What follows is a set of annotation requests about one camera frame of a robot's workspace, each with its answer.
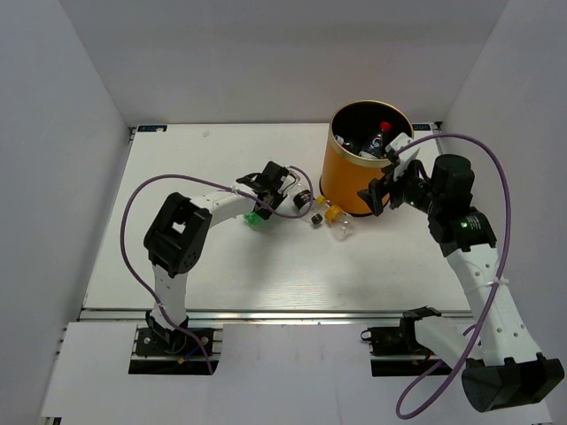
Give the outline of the yellow cap clear bottle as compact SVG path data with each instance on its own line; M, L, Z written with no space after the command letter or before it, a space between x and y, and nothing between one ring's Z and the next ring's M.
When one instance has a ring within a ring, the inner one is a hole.
M315 199L316 212L338 241L344 241L354 233L351 218L338 205L332 203L324 196Z

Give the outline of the red label cola bottle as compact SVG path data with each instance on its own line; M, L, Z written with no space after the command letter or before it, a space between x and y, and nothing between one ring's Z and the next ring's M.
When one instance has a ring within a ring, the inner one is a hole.
M352 138L344 138L340 135L335 135L335 140L342 149L353 155L357 155L360 151L358 144Z

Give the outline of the large red label water bottle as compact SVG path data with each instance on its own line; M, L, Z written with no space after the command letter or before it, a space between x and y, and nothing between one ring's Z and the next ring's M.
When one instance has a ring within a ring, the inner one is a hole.
M378 131L372 135L361 147L359 156L366 159L381 159L384 157L385 146L389 141L392 124L382 121Z

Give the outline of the green plastic bottle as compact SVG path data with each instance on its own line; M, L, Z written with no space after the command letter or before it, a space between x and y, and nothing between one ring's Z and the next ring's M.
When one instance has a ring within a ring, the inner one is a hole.
M257 226L263 221L263 219L256 212L249 212L247 214L244 214L243 219L249 226Z

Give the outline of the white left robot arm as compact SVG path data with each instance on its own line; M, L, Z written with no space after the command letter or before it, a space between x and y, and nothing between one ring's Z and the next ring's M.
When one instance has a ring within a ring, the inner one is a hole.
M296 180L293 173L270 161L259 174L248 174L229 189L198 197L178 192L167 196L144 237L154 288L159 301L146 314L157 343L177 353L189 342L185 309L188 272L198 263L208 231L239 215L268 219Z

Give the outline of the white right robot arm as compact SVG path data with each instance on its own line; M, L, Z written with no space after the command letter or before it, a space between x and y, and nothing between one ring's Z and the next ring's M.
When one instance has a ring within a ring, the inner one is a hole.
M452 268L477 325L465 337L431 307L402 314L397 336L385 350L429 350L459 372L466 398L481 412L536 404L564 378L559 359L548 359L530 336L507 283L501 278L496 237L486 216L472 206L475 175L470 162L446 154L431 175L412 159L405 171L374 179L359 197L374 215L407 204L427 216L428 228Z

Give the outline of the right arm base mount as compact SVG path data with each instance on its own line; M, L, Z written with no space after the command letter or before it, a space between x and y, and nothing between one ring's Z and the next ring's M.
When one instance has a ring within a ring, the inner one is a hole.
M442 314L429 306L406 311L395 327L371 327L360 333L369 345L373 377L419 376L439 360L433 352L416 341L415 323Z

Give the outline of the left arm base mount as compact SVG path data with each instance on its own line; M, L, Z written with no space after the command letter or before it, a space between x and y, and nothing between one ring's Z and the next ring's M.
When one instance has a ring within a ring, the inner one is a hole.
M168 347L149 327L138 326L134 336L130 375L208 376L210 371L198 344L189 336Z

